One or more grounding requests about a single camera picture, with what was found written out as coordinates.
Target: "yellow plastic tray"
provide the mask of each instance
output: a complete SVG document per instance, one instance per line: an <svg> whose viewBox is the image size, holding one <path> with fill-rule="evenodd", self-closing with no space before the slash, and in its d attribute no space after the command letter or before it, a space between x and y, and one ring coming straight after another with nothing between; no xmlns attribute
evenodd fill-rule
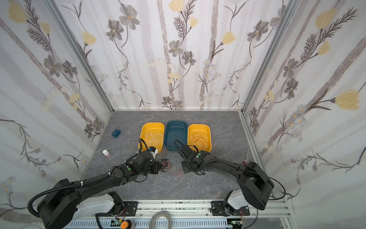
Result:
<svg viewBox="0 0 366 229"><path fill-rule="evenodd" d="M211 130L205 124L192 124L188 127L188 145L195 145L198 150L210 152L212 150Z"/></svg>
<svg viewBox="0 0 366 229"><path fill-rule="evenodd" d="M141 135L148 147L153 146L158 149L158 153L163 149L164 124L161 122L148 122L142 126Z"/></svg>

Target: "blue plastic tray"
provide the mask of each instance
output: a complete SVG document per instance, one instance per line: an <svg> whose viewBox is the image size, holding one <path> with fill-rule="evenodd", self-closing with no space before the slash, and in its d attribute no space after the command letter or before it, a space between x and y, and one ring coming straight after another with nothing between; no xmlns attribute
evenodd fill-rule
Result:
<svg viewBox="0 0 366 229"><path fill-rule="evenodd" d="M181 141L183 144L187 144L187 131L188 125L186 122L168 122L164 136L164 146L167 148L167 150L178 151L173 142L175 138Z"/></svg>

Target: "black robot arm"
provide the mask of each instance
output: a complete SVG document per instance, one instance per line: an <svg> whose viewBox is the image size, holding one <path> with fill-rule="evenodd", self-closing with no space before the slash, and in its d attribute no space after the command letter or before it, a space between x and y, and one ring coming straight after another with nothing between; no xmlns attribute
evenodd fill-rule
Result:
<svg viewBox="0 0 366 229"><path fill-rule="evenodd" d="M248 165L234 163L213 156L206 151L194 151L188 145L183 145L179 154L183 157L184 171L201 172L203 169L226 175L238 182L246 201L253 207L264 210L269 200L274 184L266 173L255 162Z"/></svg>
<svg viewBox="0 0 366 229"><path fill-rule="evenodd" d="M36 212L33 209L33 197L28 203L28 210L33 215L40 217L46 229L63 228L73 218L78 210L76 206L87 198L105 191L109 188L124 185L135 180L139 175L157 174L161 168L160 163L155 162L151 152L142 151L132 163L124 163L114 166L109 173L96 177L69 182L68 179L59 181L46 197L38 204Z"/></svg>

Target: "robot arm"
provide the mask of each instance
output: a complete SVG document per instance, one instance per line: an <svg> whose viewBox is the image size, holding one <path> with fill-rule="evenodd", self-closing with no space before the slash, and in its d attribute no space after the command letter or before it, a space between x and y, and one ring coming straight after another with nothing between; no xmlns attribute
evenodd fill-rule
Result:
<svg viewBox="0 0 366 229"><path fill-rule="evenodd" d="M53 189L61 189L47 194L38 204L38 212L32 207L34 198L28 203L28 210L42 219L46 229L63 228L71 220L89 215L90 212L93 212L92 214L119 213L123 210L123 201L117 194L114 195L111 192L104 196L91 196L109 188L127 184L139 175L157 174L160 168L161 164L155 162L151 152L142 151L137 154L132 163L129 164L127 161L127 163L115 166L109 173L82 181L69 182L68 179L59 181ZM76 186L62 189L62 187L73 185Z"/></svg>
<svg viewBox="0 0 366 229"><path fill-rule="evenodd" d="M233 163L216 158L205 151L193 151L188 145L182 146L182 149L177 149L184 159L184 173L197 173L206 169L227 175L238 182L241 191L232 192L224 201L228 215L234 215L240 206L246 206L248 203L264 210L274 184L256 163ZM139 175L157 174L161 164L154 160L155 148L150 147L149 151L142 151L130 157L124 164L114 166L109 173L82 181L69 182L68 179L63 179L54 188L34 196L28 203L28 210L42 219L46 229L61 229L71 220L95 213L117 215L124 209L123 201L117 193L92 196L131 182ZM38 204L37 212L33 208L33 202L43 195L46 197Z"/></svg>
<svg viewBox="0 0 366 229"><path fill-rule="evenodd" d="M238 182L241 190L233 192L227 198L227 203L234 209L239 209L249 203L259 210L264 210L274 184L256 163L249 162L248 165L245 165L230 162L206 151L196 152L188 145L179 149L179 154L184 159L182 166L185 173L190 171L197 173L206 169L226 175Z"/></svg>

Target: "floral wallpaper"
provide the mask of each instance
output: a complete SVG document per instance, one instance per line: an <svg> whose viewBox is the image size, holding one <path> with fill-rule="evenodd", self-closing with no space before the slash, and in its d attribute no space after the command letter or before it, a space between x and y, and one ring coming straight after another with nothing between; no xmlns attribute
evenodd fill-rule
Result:
<svg viewBox="0 0 366 229"><path fill-rule="evenodd" d="M241 109L284 0L58 0L115 109Z"/></svg>
<svg viewBox="0 0 366 229"><path fill-rule="evenodd" d="M42 1L0 5L0 224L43 228L29 199L81 178L110 112Z"/></svg>
<svg viewBox="0 0 366 229"><path fill-rule="evenodd" d="M300 1L244 114L299 229L366 223L365 12Z"/></svg>

